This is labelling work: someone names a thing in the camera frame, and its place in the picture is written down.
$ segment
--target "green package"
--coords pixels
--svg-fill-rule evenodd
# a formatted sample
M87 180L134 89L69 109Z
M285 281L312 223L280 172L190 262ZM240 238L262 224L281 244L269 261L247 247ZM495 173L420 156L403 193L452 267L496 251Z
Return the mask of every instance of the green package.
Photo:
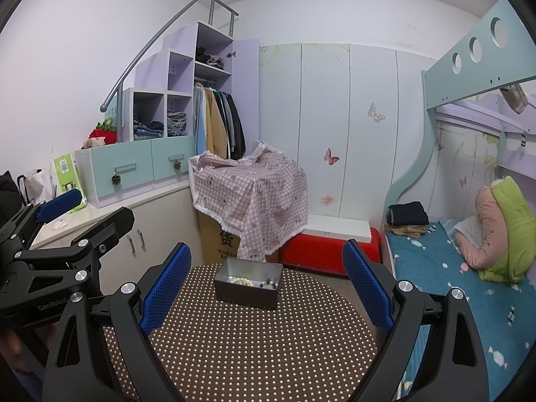
M58 178L58 184L60 185L59 193L66 193L73 189L78 189L82 194L82 202L80 205L69 210L69 213L74 213L87 205L87 200L84 195L84 190L80 185L80 179L78 173L74 167L71 154L65 154L61 157L54 159L54 169L56 170L56 177Z

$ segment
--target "green quilt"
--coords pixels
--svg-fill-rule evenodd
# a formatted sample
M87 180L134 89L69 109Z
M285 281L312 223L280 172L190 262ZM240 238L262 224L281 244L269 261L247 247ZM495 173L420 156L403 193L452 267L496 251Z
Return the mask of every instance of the green quilt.
M508 230L508 248L492 267L480 270L484 281L519 282L536 255L536 217L512 177L491 188Z

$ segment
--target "circular hole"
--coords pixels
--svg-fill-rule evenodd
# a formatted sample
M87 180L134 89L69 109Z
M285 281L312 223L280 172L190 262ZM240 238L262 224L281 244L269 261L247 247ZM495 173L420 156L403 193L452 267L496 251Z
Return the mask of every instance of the circular hole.
M475 37L472 37L469 41L469 55L471 56L471 60L475 63L478 63L482 58L482 45Z
M462 58L458 53L452 55L452 71L454 74L459 74L462 70Z
M505 23L500 18L493 18L491 21L491 37L497 47L504 48L508 43L508 32Z

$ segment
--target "blue gripper pad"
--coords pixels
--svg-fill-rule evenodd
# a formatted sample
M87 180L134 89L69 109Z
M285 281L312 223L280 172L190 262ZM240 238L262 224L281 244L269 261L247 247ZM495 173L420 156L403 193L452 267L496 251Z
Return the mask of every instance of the blue gripper pad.
M143 334L160 328L170 311L192 264L190 248L183 245L162 271L143 303L143 318L139 327Z
M361 256L351 242L343 245L342 264L359 299L374 326L389 333L395 326L391 317L391 302L371 268L364 261L365 258L367 256Z
M42 205L37 213L37 221L42 223L52 222L58 216L67 213L82 202L82 194L78 189L63 193L53 200Z

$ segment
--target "qr code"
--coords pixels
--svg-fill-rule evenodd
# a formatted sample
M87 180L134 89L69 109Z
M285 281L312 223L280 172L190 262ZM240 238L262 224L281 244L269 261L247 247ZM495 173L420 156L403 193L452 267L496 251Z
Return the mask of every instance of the qr code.
M67 167L67 161L65 159L60 160L60 168L62 168L62 174L66 174L69 172L69 168Z

